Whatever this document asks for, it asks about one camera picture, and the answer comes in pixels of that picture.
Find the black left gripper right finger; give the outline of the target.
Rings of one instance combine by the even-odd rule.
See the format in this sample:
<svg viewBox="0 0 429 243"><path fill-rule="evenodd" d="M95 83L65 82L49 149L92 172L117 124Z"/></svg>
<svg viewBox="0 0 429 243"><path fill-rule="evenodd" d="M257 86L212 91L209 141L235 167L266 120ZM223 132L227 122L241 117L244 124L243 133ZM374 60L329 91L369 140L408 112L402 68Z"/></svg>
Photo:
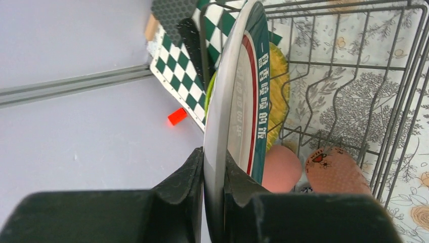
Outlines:
<svg viewBox="0 0 429 243"><path fill-rule="evenodd" d="M386 210L359 194L271 193L227 155L224 242L400 242Z"/></svg>

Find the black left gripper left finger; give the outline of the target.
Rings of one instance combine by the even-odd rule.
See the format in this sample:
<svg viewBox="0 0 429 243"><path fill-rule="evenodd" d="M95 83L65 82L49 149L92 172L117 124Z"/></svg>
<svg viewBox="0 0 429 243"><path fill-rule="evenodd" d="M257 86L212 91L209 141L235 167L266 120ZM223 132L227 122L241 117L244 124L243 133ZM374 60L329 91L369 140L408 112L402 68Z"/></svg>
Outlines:
<svg viewBox="0 0 429 243"><path fill-rule="evenodd" d="M200 242L202 148L152 189L33 193L1 242Z"/></svg>

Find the white plate teal rim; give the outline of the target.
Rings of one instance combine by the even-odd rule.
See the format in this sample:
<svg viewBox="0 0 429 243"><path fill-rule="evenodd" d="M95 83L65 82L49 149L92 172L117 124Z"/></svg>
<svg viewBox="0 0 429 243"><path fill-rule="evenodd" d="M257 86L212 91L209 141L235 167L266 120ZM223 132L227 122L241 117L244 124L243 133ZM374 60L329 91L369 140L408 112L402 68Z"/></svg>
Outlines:
<svg viewBox="0 0 429 243"><path fill-rule="evenodd" d="M269 119L270 41L260 1L247 1L225 43L204 134L204 199L212 242L225 242L225 176L263 178Z"/></svg>

